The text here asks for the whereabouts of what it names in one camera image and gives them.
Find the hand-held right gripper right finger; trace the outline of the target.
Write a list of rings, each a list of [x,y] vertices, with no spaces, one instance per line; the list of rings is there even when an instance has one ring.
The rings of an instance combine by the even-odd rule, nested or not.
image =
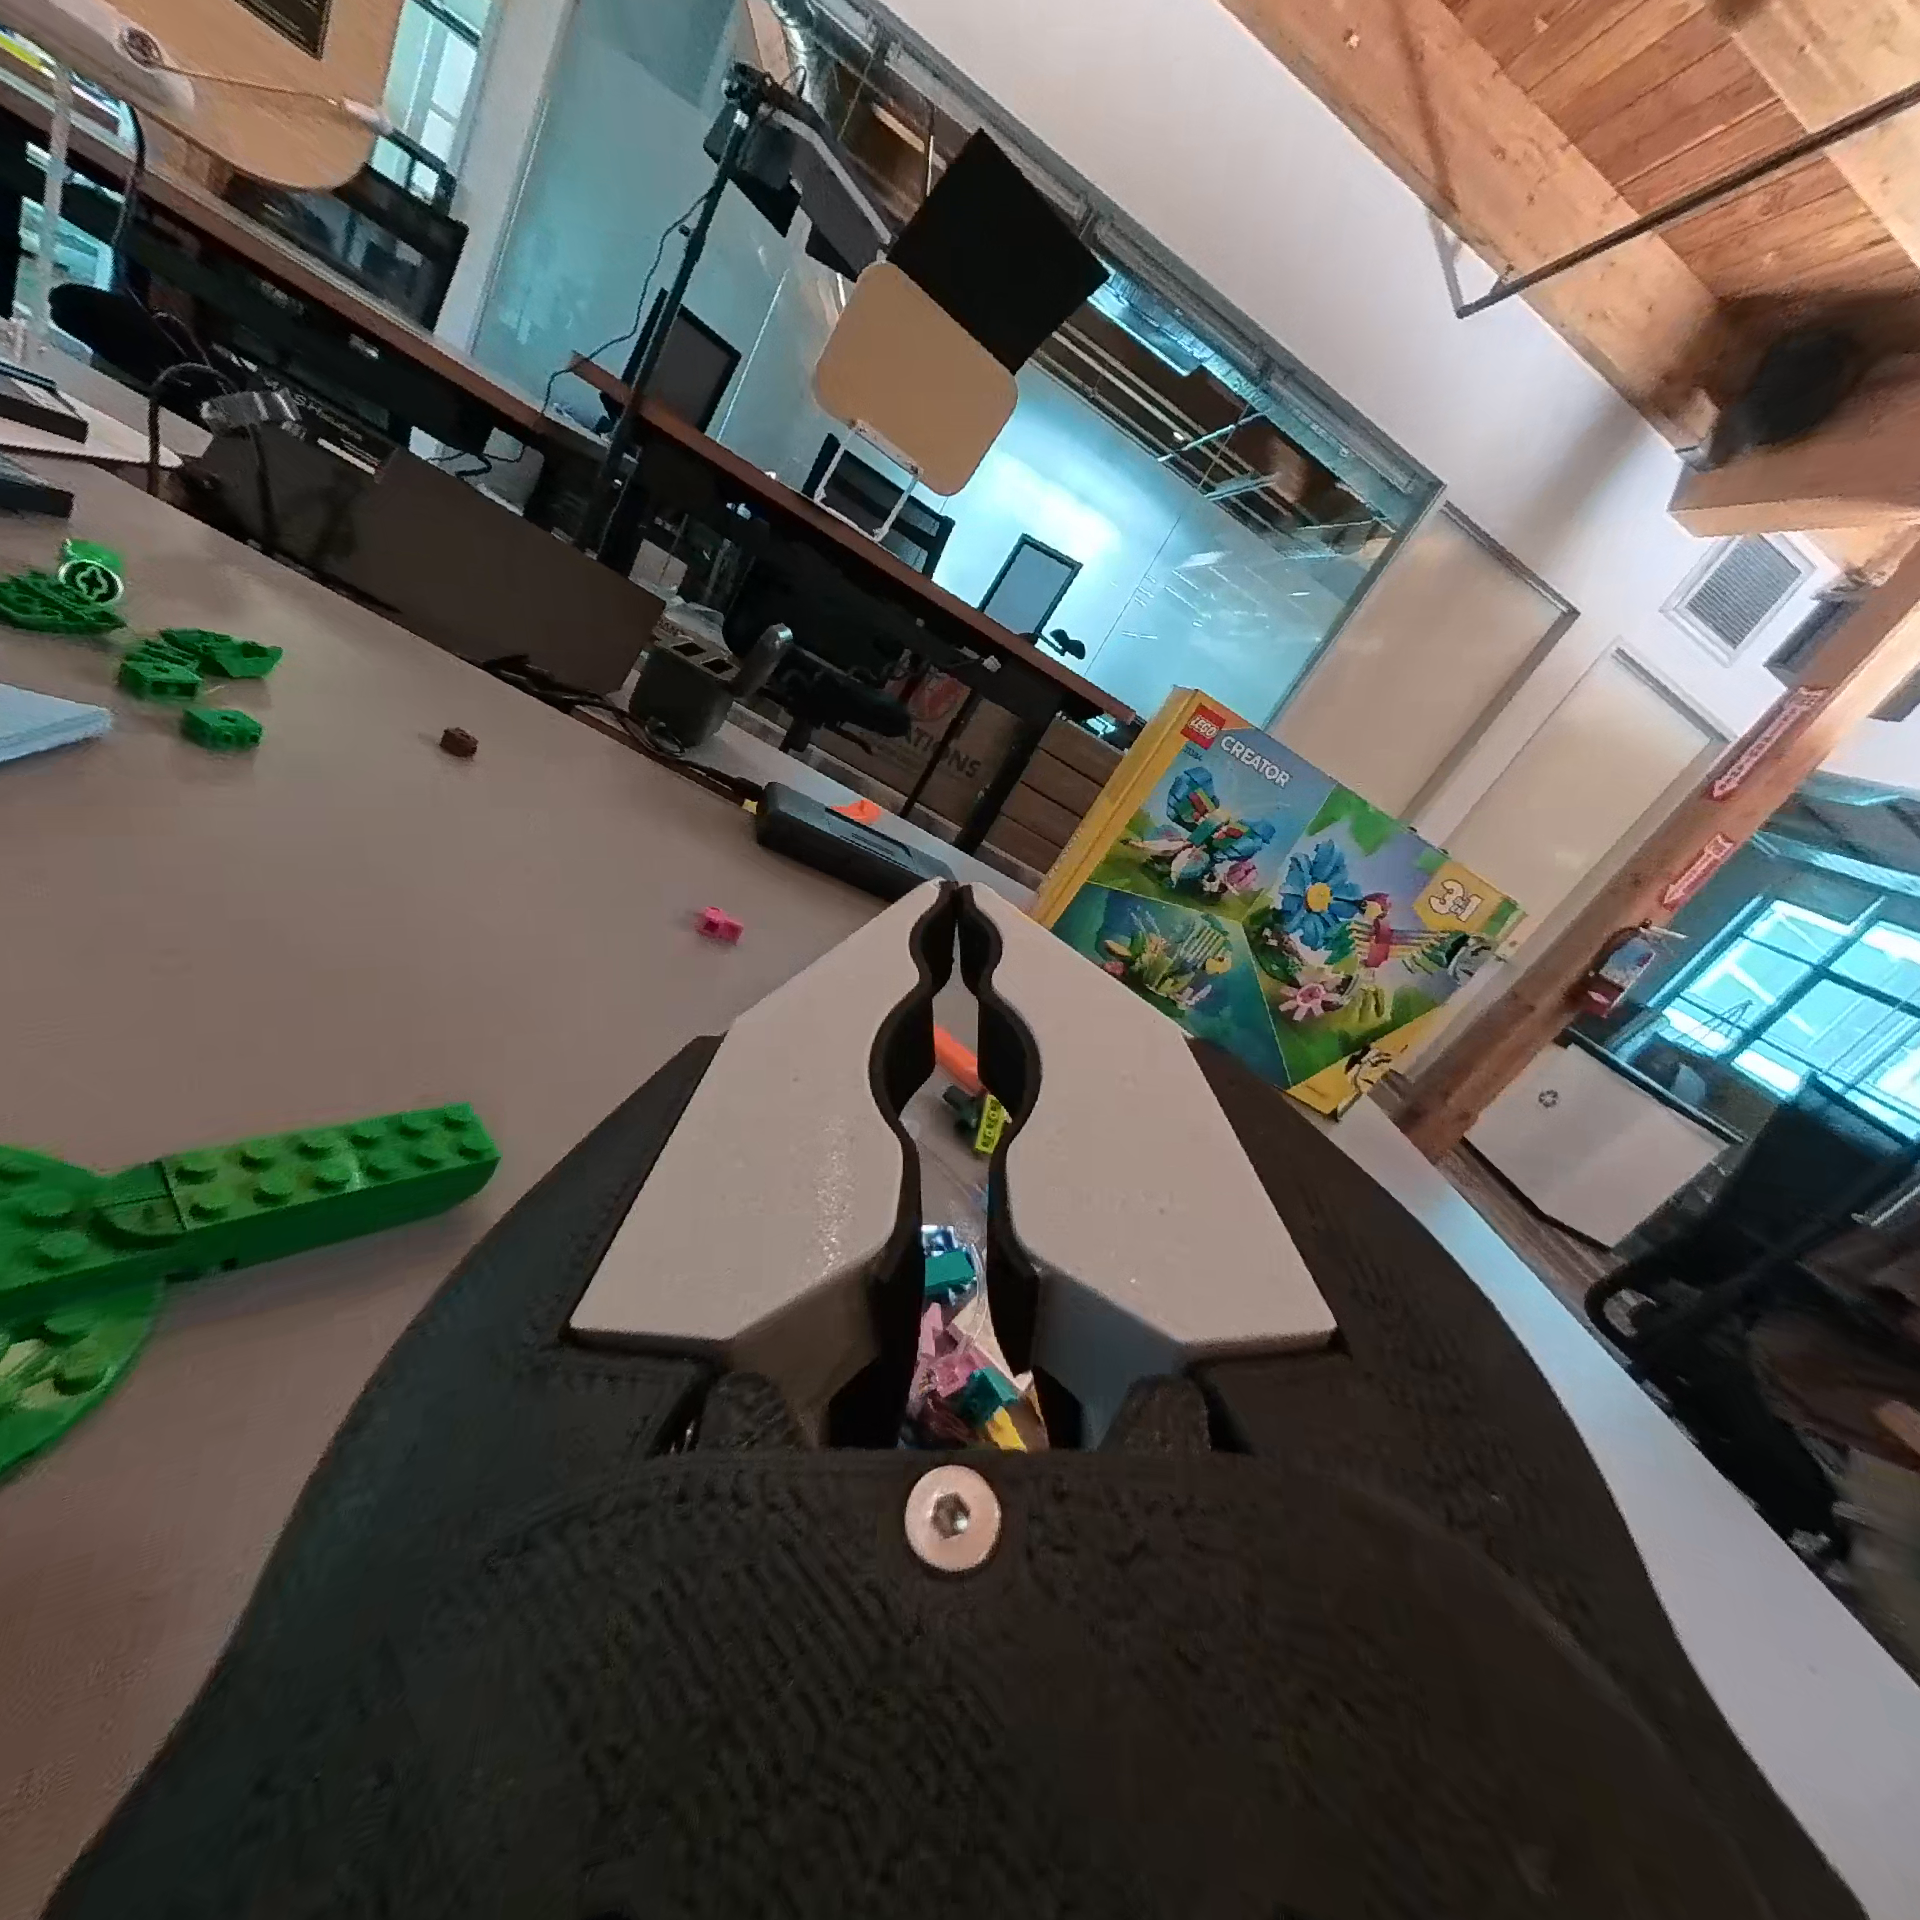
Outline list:
[[[1337,1319],[1185,1034],[993,892],[964,888],[999,1340],[1100,1443],[1129,1392],[1327,1352]]]

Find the pile of coloured toy bricks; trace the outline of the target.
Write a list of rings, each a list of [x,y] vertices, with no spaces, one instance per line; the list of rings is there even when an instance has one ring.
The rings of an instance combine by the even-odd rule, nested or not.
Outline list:
[[[990,1174],[1001,1111],[943,1072],[916,1093],[905,1127],[919,1152],[921,1302],[901,1443],[909,1450],[1049,1446],[1030,1374],[1004,1356],[987,1291]]]

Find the cluster of small green bricks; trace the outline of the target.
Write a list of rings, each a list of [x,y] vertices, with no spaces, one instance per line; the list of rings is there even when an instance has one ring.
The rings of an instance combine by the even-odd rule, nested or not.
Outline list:
[[[215,755],[252,755],[265,735],[247,708],[215,704],[213,684],[265,680],[283,661],[279,644],[227,631],[163,626],[132,634],[121,607],[95,607],[63,591],[52,572],[22,570],[1,580],[5,626],[62,640],[127,640],[113,684],[139,704],[179,711],[181,735]]]

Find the grey desk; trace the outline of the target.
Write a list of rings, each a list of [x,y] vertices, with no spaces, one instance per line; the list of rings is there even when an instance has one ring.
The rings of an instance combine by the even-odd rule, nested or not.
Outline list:
[[[1916,1682],[1376,1114],[1191,1042],[1337,1340],[1094,1445],[1030,1372],[1044,1452],[921,1452],[576,1343],[720,1038],[885,908],[124,482],[75,524],[288,658],[252,755],[119,695],[5,770],[5,1144],[467,1103],[497,1168],[175,1286],[5,1476],[5,1915],[1916,1915]]]

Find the stack of cardboard boxes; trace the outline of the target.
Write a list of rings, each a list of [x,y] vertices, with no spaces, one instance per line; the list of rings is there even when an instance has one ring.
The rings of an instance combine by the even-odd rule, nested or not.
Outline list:
[[[993,704],[980,704],[953,732],[957,712],[953,707],[929,723],[915,723],[905,735],[885,739],[869,755],[871,776],[895,799],[916,792],[909,816],[948,844],[957,844],[975,804],[1023,743],[1021,723]],[[1117,768],[1120,750],[1108,741],[1064,717],[1052,720],[999,799],[975,853],[1036,880],[1067,850]]]

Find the white cabinet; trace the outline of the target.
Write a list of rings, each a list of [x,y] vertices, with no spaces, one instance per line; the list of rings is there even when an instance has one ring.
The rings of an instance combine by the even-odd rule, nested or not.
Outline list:
[[[1616,1246],[1736,1141],[1582,1044],[1545,1047],[1464,1134],[1534,1214]]]

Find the green brick plate assembly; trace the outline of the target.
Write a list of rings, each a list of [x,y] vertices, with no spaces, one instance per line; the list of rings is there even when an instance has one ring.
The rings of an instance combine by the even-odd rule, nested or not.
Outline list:
[[[495,1174],[467,1103],[95,1170],[1,1149],[1,1475],[102,1406],[174,1290],[441,1215]]]

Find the black office chair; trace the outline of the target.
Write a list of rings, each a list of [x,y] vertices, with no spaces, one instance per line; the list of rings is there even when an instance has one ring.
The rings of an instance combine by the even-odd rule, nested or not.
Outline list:
[[[765,693],[787,712],[780,752],[803,757],[823,728],[903,739],[911,728],[908,708],[881,688],[807,652],[793,631],[775,621],[742,652],[736,650],[733,699],[744,704]]]
[[[1751,1336],[1768,1310],[1790,1304],[1830,1312],[1848,1331],[1887,1331],[1816,1279],[1812,1259],[1880,1214],[1912,1174],[1916,1141],[1812,1075],[1740,1149],[1707,1206],[1582,1300],[1624,1372],[1815,1564],[1841,1554],[1832,1476],[1766,1406]]]

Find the black monitor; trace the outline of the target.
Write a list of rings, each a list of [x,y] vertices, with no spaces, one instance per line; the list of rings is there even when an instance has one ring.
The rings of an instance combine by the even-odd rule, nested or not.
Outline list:
[[[1033,534],[1020,534],[975,610],[1007,634],[1039,640],[1080,575],[1083,563]]]

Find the long wooden table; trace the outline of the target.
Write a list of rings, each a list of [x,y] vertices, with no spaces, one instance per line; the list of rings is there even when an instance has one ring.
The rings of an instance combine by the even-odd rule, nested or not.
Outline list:
[[[560,421],[325,261],[200,187],[144,168],[131,256],[148,278],[411,428],[542,443]]]
[[[635,418],[638,450],[615,508],[635,519],[638,539],[675,520],[737,552],[744,572],[721,589],[721,610],[780,613],[796,626],[799,652],[827,661],[840,680],[869,688],[888,708],[905,707],[903,693],[886,693],[891,680],[957,684],[964,695],[921,770],[925,783],[941,779],[950,744],[980,712],[1007,712],[1011,733],[973,775],[972,804],[948,813],[953,842],[964,853],[982,850],[1020,783],[1049,755],[1072,768],[1078,787],[1072,803],[1054,803],[1063,826],[1046,853],[1021,853],[1021,861],[1037,869],[1064,847],[1121,752],[1103,735],[1093,735],[1088,750],[1067,748],[1067,733],[1085,735],[1088,723],[1103,717],[1129,741],[1142,726],[1140,712],[655,399],[640,398]]]

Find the rounded cardboard panel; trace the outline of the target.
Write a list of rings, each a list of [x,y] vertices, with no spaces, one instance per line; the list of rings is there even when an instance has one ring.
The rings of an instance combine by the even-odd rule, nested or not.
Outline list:
[[[957,495],[1011,422],[1016,378],[879,259],[853,283],[812,372],[812,398],[929,494]]]

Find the white instruction booklet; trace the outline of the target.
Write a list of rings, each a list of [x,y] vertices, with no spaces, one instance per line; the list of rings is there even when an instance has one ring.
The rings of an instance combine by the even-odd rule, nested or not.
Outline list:
[[[1,765],[89,744],[111,732],[111,712],[99,704],[79,704],[12,684],[0,685],[0,695]]]

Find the black square panel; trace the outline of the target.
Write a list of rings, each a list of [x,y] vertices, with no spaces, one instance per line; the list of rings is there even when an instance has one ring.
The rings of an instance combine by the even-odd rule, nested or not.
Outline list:
[[[1012,375],[1111,277],[990,130],[943,167],[885,261]]]

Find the hanging cardboard panel black label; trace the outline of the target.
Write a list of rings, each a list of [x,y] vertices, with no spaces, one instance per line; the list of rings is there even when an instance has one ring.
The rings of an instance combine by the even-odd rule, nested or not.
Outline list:
[[[401,3],[116,3],[111,82],[239,175],[348,183],[392,130]]]

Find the wooden post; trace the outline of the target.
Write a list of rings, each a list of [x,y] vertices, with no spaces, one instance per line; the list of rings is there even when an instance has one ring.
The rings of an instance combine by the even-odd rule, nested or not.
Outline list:
[[[1585,979],[1627,933],[1665,926],[1768,816],[1811,779],[1918,661],[1918,552],[1860,597],[1721,760],[1549,940],[1531,941],[1520,979],[1422,1068],[1396,1127],[1429,1163],[1477,1120],[1585,1005]]]

